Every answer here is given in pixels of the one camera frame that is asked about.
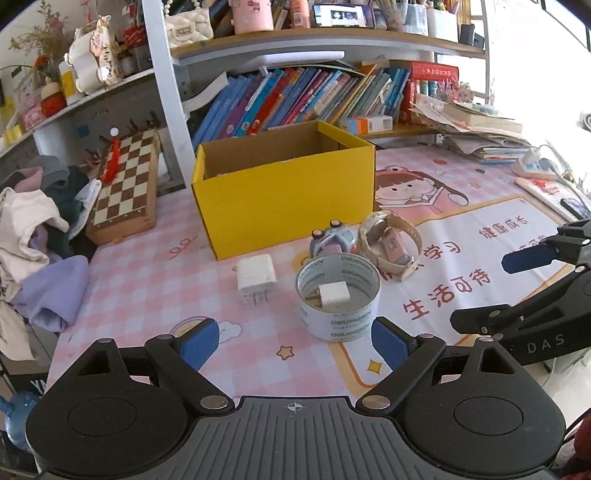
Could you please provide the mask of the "blue toy truck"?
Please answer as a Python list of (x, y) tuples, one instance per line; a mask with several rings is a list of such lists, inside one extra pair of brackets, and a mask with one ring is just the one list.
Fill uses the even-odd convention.
[(355, 253), (356, 232), (349, 225), (334, 219), (325, 229), (311, 231), (311, 243), (308, 247), (311, 258), (332, 253)]

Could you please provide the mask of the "cream wrist watch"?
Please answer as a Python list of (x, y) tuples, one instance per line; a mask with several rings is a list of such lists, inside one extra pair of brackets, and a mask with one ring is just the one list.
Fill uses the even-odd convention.
[(419, 266), (423, 240), (411, 223), (382, 210), (371, 213), (360, 224), (356, 246), (386, 278), (404, 281)]

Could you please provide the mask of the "stack of papers and books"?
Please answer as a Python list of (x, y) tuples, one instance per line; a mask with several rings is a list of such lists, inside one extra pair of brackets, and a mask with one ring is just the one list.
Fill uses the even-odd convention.
[(484, 105), (419, 95), (411, 112), (422, 124), (438, 130), (445, 146), (480, 164), (514, 163), (531, 150), (520, 123), (493, 115)]

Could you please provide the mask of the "white shelf unit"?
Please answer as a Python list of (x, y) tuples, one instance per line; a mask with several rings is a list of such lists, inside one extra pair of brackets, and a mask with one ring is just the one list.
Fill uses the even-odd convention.
[(77, 164), (99, 146), (99, 135), (108, 126), (101, 120), (89, 137), (81, 139), (77, 128), (86, 116), (105, 109), (113, 100), (122, 107), (114, 121), (126, 125), (140, 110), (158, 110), (163, 116), (160, 137), (163, 158), (170, 174), (159, 187), (161, 195), (189, 186), (195, 149), (187, 122), (190, 98), (220, 74), (252, 66), (263, 55), (342, 52), (348, 63), (380, 57), (434, 61), (441, 55), (487, 59), (485, 50), (429, 36), (363, 28), (311, 28), (264, 31), (229, 36), (170, 49), (159, 2), (142, 4), (152, 66), (106, 90), (98, 90), (55, 116), (38, 124), (1, 153), (1, 169), (10, 173), (37, 155), (52, 155)]

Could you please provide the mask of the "white tape roll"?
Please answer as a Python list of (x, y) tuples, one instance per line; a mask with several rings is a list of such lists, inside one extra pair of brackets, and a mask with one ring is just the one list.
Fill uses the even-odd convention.
[(329, 254), (308, 261), (295, 279), (301, 320), (329, 343), (363, 337), (377, 316), (381, 275), (365, 258)]

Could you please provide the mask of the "orange white medicine box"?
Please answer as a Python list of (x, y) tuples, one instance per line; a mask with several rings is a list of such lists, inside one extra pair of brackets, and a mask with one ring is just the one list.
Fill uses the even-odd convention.
[(353, 135), (366, 135), (392, 131), (394, 119), (388, 115), (361, 116), (339, 121), (339, 128)]

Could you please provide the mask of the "white quilted handbag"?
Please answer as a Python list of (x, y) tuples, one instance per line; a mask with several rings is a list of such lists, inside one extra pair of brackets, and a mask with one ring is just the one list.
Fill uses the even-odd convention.
[(164, 25), (171, 50), (208, 41), (213, 38), (209, 9), (192, 0), (188, 11), (171, 13), (174, 1), (167, 0), (163, 5)]

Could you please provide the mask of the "large white charger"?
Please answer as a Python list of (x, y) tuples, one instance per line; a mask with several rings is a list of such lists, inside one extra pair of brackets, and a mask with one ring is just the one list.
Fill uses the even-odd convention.
[(236, 265), (236, 280), (240, 296), (254, 306), (269, 302), (270, 296), (279, 288), (270, 254), (239, 260)]

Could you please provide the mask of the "pink small case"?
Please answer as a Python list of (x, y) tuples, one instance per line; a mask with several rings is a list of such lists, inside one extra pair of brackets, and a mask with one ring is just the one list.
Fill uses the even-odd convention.
[(407, 265), (413, 261), (413, 256), (408, 252), (398, 229), (387, 227), (381, 242), (389, 262), (396, 265)]

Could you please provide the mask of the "pink cup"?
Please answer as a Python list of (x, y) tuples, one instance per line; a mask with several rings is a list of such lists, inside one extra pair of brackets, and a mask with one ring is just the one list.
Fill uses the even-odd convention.
[(270, 0), (231, 0), (235, 35), (273, 31), (273, 11)]

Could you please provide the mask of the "blue water jug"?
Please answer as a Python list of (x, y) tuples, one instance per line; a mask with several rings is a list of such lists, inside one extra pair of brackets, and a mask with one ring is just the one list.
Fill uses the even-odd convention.
[(30, 452), (26, 439), (26, 422), (40, 397), (31, 392), (16, 393), (10, 400), (0, 398), (0, 408), (5, 416), (5, 429), (11, 443), (18, 449)]

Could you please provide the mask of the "pink cartoon table mat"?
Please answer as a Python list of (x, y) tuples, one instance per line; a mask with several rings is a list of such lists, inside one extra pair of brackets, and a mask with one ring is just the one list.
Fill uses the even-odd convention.
[(221, 336), (204, 373), (228, 395), (355, 397), (389, 373), (366, 330), (373, 317), (461, 344), (450, 322), (455, 310), (518, 303), (569, 272), (560, 262), (517, 274), (502, 268), (504, 255), (538, 244), (559, 223), (509, 168), (436, 147), (382, 150), (377, 160), (381, 191), (413, 179), (436, 184), (433, 194), (392, 202), (422, 238), (410, 248), (419, 264), (408, 278), (375, 279), (341, 254), (311, 260), (310, 242), (300, 239), (267, 250), (276, 285), (247, 297), (238, 290), (245, 257), (217, 260), (193, 196), (169, 194), (152, 230), (94, 255), (87, 296), (59, 338), (50, 379), (96, 339), (140, 346), (209, 317)]

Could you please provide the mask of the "wooden chess board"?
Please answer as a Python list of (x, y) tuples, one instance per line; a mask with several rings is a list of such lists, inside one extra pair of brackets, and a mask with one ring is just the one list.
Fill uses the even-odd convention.
[(111, 147), (117, 172), (99, 192), (86, 227), (96, 245), (152, 229), (156, 224), (156, 195), (160, 140), (155, 129), (129, 135)]

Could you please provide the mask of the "small white charger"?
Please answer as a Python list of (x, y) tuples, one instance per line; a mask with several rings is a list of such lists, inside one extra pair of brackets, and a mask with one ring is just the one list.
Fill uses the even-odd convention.
[(341, 307), (349, 303), (351, 294), (346, 281), (338, 281), (318, 286), (318, 297), (322, 308)]

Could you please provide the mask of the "red tassel ornament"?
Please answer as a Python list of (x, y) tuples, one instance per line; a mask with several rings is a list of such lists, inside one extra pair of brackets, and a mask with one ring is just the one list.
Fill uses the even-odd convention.
[(111, 127), (109, 130), (111, 136), (111, 147), (109, 157), (105, 164), (103, 174), (101, 177), (101, 183), (103, 186), (110, 184), (118, 172), (118, 163), (120, 157), (120, 138), (119, 129), (117, 127)]

